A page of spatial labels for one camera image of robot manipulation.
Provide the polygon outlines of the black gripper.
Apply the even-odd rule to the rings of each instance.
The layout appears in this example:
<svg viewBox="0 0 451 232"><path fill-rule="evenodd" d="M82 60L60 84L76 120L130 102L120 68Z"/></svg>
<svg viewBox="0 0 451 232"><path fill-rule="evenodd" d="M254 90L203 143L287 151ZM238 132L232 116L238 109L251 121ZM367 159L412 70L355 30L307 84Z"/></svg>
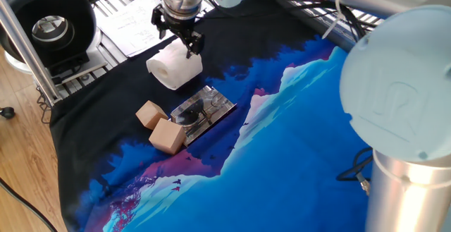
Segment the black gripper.
<svg viewBox="0 0 451 232"><path fill-rule="evenodd" d="M181 20L174 18L167 13L164 14L162 6L156 6L152 11L151 23L156 26L159 32L159 39L166 36L166 31L183 36L183 43L187 47L186 58L192 55L199 55L204 48L204 35L194 31L194 18Z"/></svg>

